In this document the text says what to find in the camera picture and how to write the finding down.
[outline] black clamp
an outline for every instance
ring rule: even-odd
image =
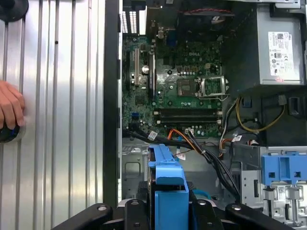
[[[28,12],[28,0],[0,0],[0,19],[6,23],[22,19]]]

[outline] black suction cup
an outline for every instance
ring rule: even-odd
[[[0,143],[7,143],[14,140],[20,131],[20,127],[16,124],[16,127],[11,130],[4,123],[4,127],[0,129]]]
[[[0,19],[6,23],[22,19],[28,12],[28,0],[0,0]]]

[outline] connector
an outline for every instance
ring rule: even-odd
[[[184,131],[184,134],[189,134],[189,131],[194,135],[194,129],[193,128],[186,128]]]

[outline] power supply label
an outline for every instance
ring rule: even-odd
[[[294,74],[292,35],[269,32],[270,70],[272,76]]]

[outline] finger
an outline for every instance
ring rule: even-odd
[[[17,89],[15,89],[11,84],[6,82],[6,85],[7,85],[8,89],[10,90],[10,92],[19,100],[21,109],[24,110],[24,97],[23,97],[23,95]]]
[[[14,114],[16,117],[17,124],[19,126],[24,125],[24,115],[23,110],[21,109],[19,100],[8,90],[7,87],[0,86],[2,93],[6,96],[6,98],[11,102]]]
[[[3,92],[0,90],[0,106],[4,114],[4,120],[6,126],[9,129],[15,128],[15,114],[11,102],[6,98]]]
[[[3,111],[0,107],[0,128],[3,128],[3,124],[4,124],[4,115],[3,115]]]

